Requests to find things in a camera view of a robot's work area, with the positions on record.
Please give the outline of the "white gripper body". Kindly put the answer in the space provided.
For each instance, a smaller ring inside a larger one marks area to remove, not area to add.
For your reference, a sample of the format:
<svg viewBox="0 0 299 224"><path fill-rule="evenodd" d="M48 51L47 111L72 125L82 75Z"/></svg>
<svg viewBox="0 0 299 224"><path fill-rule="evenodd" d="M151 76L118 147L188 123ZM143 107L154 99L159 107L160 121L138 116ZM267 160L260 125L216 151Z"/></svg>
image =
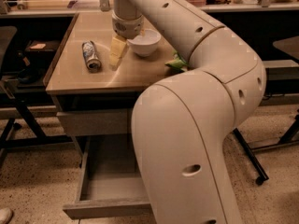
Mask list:
<svg viewBox="0 0 299 224"><path fill-rule="evenodd" d="M134 39L141 33L144 19L142 16L134 20L125 20L112 12L112 27L113 31L126 39Z"/></svg>

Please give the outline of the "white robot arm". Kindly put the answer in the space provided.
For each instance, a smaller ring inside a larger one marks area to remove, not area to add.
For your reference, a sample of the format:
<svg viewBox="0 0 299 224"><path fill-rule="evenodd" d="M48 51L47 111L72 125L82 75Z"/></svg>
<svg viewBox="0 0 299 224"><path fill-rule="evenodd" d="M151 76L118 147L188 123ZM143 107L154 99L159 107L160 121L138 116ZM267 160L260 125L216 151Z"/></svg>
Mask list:
<svg viewBox="0 0 299 224"><path fill-rule="evenodd" d="M243 224L222 146L262 101L262 60L185 0L114 2L138 9L190 66L144 90L132 114L135 155L157 224Z"/></svg>

